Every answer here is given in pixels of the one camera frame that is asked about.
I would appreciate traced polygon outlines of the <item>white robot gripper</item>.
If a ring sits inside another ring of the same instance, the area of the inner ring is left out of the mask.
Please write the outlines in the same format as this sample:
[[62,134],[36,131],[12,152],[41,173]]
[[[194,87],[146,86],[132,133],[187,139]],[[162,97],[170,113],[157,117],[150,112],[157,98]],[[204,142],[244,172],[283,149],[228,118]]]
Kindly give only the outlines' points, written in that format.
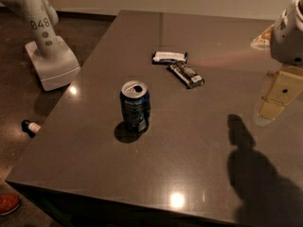
[[303,0],[292,0],[275,24],[259,34],[250,46],[257,50],[271,47],[273,59],[290,64],[274,73],[258,109],[258,118],[273,121],[303,92]]

